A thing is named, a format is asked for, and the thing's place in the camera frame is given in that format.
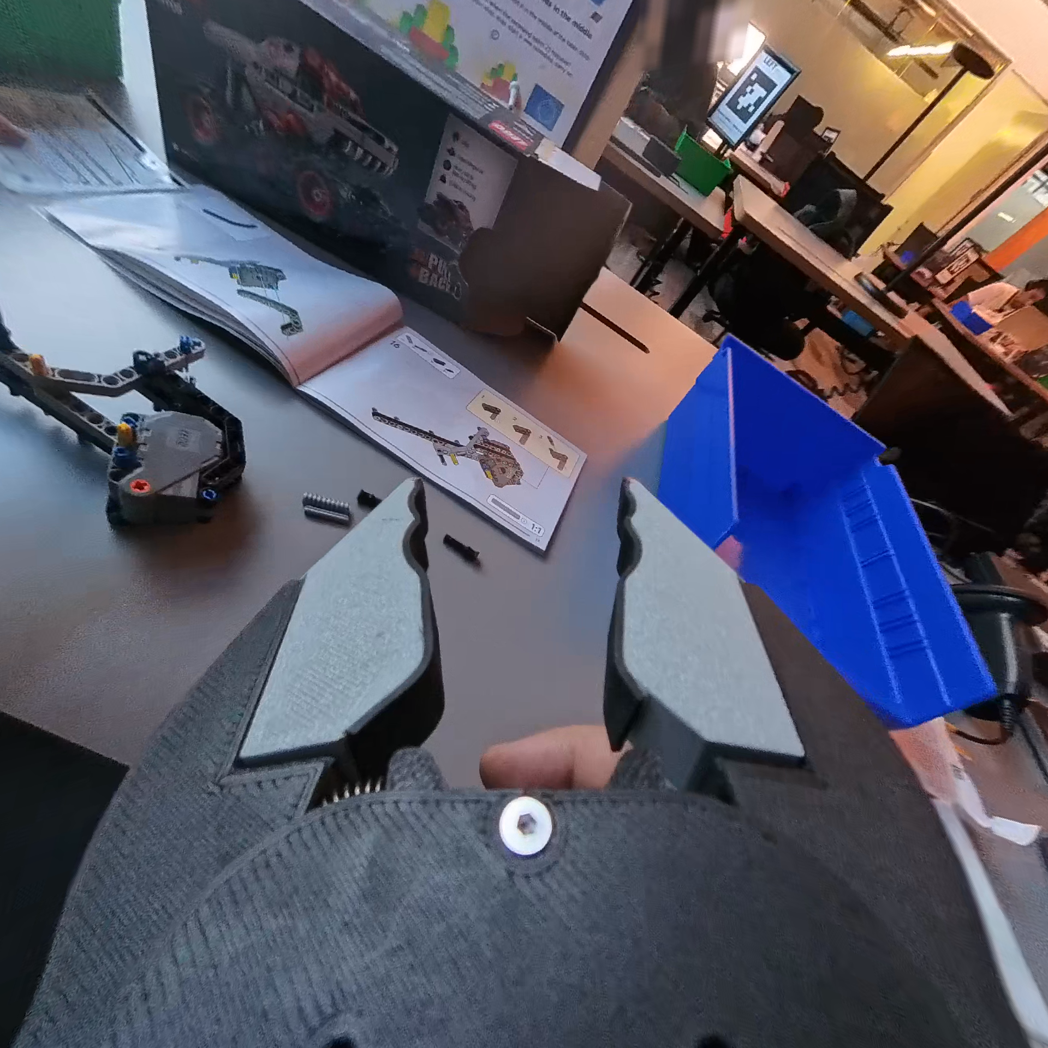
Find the blue plastic bin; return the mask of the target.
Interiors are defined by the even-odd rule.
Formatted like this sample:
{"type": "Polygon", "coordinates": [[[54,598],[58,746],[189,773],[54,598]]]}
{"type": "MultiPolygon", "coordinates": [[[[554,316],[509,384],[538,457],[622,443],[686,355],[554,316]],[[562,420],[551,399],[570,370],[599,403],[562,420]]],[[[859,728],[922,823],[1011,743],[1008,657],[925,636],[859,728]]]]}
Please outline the blue plastic bin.
{"type": "Polygon", "coordinates": [[[989,667],[885,446],[733,336],[665,421],[657,497],[889,727],[991,700],[989,667]]]}

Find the small green storage bin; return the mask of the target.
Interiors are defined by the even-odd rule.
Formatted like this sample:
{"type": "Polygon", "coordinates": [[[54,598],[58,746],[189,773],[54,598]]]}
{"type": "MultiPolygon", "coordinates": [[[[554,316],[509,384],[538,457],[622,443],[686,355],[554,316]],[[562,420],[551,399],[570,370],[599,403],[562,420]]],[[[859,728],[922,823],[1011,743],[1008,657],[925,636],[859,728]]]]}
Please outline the small green storage bin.
{"type": "Polygon", "coordinates": [[[701,141],[692,138],[686,130],[679,135],[674,151],[678,157],[676,177],[702,196],[711,196],[733,174],[727,160],[714,155],[701,141]]]}

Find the black floor lamp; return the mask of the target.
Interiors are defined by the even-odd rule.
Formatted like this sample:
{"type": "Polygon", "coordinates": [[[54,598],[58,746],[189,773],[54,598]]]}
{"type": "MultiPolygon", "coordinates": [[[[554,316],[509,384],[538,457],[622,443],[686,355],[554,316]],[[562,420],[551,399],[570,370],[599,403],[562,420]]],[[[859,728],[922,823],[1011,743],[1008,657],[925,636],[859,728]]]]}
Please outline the black floor lamp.
{"type": "Polygon", "coordinates": [[[949,59],[954,62],[956,69],[945,84],[927,104],[924,109],[907,126],[907,128],[891,143],[885,153],[872,163],[869,170],[863,175],[864,184],[869,184],[891,158],[901,149],[913,133],[935,112],[939,106],[949,97],[949,94],[959,86],[965,77],[974,77],[980,81],[989,81],[995,77],[994,66],[985,56],[977,51],[968,44],[956,43],[951,47],[949,59]]]}

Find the long pale office desk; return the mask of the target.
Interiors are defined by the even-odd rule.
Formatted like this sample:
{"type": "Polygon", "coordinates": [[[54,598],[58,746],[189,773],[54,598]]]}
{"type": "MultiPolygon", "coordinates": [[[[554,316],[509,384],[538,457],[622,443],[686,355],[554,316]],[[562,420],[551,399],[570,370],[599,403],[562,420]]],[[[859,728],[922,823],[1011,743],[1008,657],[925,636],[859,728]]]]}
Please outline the long pale office desk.
{"type": "Polygon", "coordinates": [[[1013,417],[989,384],[942,331],[910,308],[901,297],[886,291],[885,283],[863,271],[854,260],[844,258],[820,240],[764,190],[743,176],[734,183],[732,210],[736,230],[754,234],[818,288],[834,294],[845,308],[863,316],[885,336],[893,352],[907,351],[913,343],[924,346],[1005,419],[1013,417]]]}

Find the open lego instruction booklet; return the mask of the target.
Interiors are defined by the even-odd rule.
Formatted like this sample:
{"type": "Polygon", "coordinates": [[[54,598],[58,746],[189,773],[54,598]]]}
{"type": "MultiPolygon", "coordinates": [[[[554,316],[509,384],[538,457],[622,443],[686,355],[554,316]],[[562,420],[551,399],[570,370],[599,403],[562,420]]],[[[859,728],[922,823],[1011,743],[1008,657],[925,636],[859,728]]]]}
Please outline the open lego instruction booklet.
{"type": "Polygon", "coordinates": [[[586,454],[407,325],[400,299],[216,190],[70,197],[43,214],[302,396],[540,552],[586,454]]]}

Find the printed paper sheet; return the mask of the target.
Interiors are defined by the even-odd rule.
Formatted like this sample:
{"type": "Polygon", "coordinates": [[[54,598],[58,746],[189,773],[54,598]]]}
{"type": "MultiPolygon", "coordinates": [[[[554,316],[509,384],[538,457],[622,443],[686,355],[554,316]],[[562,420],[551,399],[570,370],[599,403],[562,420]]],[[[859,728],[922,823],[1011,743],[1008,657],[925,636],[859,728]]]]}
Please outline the printed paper sheet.
{"type": "Polygon", "coordinates": [[[91,93],[1,88],[1,185],[35,197],[166,192],[163,161],[91,93]]]}

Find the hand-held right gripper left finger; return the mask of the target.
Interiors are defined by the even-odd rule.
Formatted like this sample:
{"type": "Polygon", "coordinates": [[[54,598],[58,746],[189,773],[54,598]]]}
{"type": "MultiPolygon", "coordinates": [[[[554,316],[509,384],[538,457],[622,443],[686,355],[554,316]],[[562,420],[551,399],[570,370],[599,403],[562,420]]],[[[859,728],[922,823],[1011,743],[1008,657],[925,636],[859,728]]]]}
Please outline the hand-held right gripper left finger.
{"type": "Polygon", "coordinates": [[[444,712],[425,553],[425,487],[405,480],[305,573],[238,754],[386,770],[444,712]]]}

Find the monitor with square code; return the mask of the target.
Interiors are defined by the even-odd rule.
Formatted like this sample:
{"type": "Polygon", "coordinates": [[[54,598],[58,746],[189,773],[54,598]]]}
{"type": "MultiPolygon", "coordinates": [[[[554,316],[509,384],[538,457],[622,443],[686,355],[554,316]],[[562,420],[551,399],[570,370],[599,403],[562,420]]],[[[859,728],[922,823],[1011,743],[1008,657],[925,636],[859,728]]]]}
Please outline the monitor with square code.
{"type": "Polygon", "coordinates": [[[749,138],[800,74],[793,61],[763,44],[705,117],[723,149],[734,150],[749,138]]]}

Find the white paper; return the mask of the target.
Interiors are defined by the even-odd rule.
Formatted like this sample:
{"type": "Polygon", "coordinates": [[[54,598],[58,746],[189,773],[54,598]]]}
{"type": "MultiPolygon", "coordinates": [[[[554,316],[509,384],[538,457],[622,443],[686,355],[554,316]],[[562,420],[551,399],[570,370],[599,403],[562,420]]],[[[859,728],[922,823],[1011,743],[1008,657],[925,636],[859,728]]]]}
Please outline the white paper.
{"type": "Polygon", "coordinates": [[[893,729],[889,736],[932,800],[955,809],[973,826],[1020,847],[1029,847],[1043,836],[1043,828],[1036,824],[987,811],[954,741],[955,734],[942,718],[917,727],[893,729]]]}

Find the partly built lego chassis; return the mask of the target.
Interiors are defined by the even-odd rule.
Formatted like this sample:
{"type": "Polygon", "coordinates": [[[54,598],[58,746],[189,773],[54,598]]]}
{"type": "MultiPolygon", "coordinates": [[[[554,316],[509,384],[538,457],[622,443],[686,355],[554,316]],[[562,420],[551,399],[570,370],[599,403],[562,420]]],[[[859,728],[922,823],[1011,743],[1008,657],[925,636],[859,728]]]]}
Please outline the partly built lego chassis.
{"type": "Polygon", "coordinates": [[[1,380],[108,457],[105,512],[112,527],[211,521],[242,479],[241,421],[200,391],[188,371],[205,353],[183,335],[160,352],[135,350],[112,373],[54,368],[1,326],[1,380]]]}

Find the dark office desk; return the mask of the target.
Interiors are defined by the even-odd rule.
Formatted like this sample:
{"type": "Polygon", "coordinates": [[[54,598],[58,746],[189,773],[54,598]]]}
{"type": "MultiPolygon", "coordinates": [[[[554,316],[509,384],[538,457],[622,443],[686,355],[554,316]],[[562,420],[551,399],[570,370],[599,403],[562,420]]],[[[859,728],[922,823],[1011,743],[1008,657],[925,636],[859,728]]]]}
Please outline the dark office desk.
{"type": "Polygon", "coordinates": [[[910,498],[954,520],[949,553],[1012,552],[1046,572],[1047,452],[921,343],[851,417],[894,459],[910,498]]]}

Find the monster truck lego box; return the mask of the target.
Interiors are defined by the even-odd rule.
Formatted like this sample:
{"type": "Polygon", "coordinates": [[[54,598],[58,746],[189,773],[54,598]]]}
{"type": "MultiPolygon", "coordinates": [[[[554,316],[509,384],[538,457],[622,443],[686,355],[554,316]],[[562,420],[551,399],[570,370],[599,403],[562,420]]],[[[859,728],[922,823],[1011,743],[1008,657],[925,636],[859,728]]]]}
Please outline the monster truck lego box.
{"type": "Polygon", "coordinates": [[[145,3],[168,157],[449,321],[563,336],[630,203],[307,2],[145,3]]]}

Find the large green parts bin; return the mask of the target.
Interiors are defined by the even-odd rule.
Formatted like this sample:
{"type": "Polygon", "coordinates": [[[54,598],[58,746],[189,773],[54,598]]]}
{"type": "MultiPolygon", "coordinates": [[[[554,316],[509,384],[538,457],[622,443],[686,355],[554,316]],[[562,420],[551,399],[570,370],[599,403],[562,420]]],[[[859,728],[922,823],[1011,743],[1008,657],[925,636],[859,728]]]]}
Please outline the large green parts bin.
{"type": "Polygon", "coordinates": [[[121,3],[2,1],[1,68],[4,74],[121,79],[121,3]]]}

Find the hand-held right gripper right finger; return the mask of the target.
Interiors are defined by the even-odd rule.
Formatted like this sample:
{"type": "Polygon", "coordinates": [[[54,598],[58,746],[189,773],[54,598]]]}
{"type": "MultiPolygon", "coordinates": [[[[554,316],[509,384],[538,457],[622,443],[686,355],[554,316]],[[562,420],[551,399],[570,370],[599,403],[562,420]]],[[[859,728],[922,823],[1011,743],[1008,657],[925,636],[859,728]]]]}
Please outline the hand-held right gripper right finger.
{"type": "Polygon", "coordinates": [[[737,573],[623,479],[604,720],[669,784],[729,800],[725,763],[802,770],[804,744],[737,573]]]}

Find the black office chair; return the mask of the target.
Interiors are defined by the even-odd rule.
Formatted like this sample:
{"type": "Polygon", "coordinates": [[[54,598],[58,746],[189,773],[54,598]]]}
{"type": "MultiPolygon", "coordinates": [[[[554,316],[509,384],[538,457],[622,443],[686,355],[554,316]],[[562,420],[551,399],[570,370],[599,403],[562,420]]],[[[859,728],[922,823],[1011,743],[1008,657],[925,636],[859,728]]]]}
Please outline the black office chair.
{"type": "Polygon", "coordinates": [[[805,346],[796,321],[810,307],[808,280],[764,243],[735,249],[709,285],[720,324],[755,351],[795,361],[805,346]]]}

